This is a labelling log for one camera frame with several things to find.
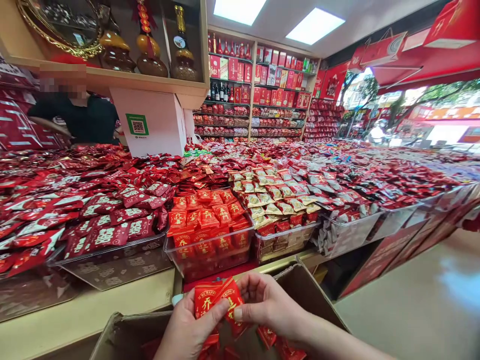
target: ornate mirror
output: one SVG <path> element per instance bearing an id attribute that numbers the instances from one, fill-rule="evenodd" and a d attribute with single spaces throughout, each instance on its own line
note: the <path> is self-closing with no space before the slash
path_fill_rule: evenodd
<path id="1" fill-rule="evenodd" d="M 91 0 L 17 0 L 25 21 L 49 43 L 81 58 L 102 51 L 100 11 Z"/>

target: hand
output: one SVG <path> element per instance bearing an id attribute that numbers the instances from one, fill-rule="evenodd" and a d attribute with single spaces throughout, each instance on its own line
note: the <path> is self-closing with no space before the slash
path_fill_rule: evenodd
<path id="1" fill-rule="evenodd" d="M 301 318 L 306 311 L 270 275 L 249 272 L 237 283 L 246 304 L 233 316 L 238 322 L 264 325 L 292 341 L 301 341 Z"/>
<path id="2" fill-rule="evenodd" d="M 195 319 L 195 290 L 178 302 L 153 360 L 195 360 L 215 326 L 227 314 L 230 304 L 222 299 L 204 316 Z"/>

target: floor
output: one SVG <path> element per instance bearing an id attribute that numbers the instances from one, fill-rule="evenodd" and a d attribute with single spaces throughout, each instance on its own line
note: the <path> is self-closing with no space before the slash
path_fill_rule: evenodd
<path id="1" fill-rule="evenodd" d="M 457 230 L 335 309 L 356 337 L 398 359 L 480 359 L 480 234 Z"/>

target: ceiling light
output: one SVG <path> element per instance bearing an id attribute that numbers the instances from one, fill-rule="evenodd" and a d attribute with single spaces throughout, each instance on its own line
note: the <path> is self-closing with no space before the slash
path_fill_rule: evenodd
<path id="1" fill-rule="evenodd" d="M 267 0 L 216 0 L 213 15 L 252 26 Z"/>
<path id="2" fill-rule="evenodd" d="M 345 20 L 316 7 L 286 37 L 312 45 L 344 22 Z"/>

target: clear plastic bin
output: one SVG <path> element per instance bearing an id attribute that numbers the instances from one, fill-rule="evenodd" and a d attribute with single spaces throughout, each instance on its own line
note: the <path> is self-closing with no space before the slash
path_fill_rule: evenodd
<path id="1" fill-rule="evenodd" d="M 112 289 L 172 267 L 162 250 L 166 232 L 68 259 L 63 259 L 64 245 L 48 266 L 65 269 L 97 290 Z"/>
<path id="2" fill-rule="evenodd" d="M 383 239 L 398 232 L 421 204 L 422 203 L 419 202 L 397 209 L 386 209 L 382 207 L 381 209 L 384 211 L 384 214 L 372 228 L 367 241 Z"/>
<path id="3" fill-rule="evenodd" d="M 190 283 L 246 263 L 250 258 L 253 235 L 254 228 L 251 226 L 180 247 L 175 247 L 173 237 L 167 237 L 163 251 L 185 281 Z M 228 238 L 232 249 L 220 251 L 221 243 Z"/>
<path id="4" fill-rule="evenodd" d="M 255 231 L 258 262 L 263 264 L 304 249 L 319 224 L 318 221 L 312 222 L 267 236 L 261 236 Z"/>
<path id="5" fill-rule="evenodd" d="M 383 211 L 346 223 L 320 214 L 322 224 L 314 242 L 327 258 L 334 258 L 363 245 Z"/>
<path id="6" fill-rule="evenodd" d="M 64 271 L 37 266 L 0 279 L 0 322 L 64 303 L 78 292 Z"/>

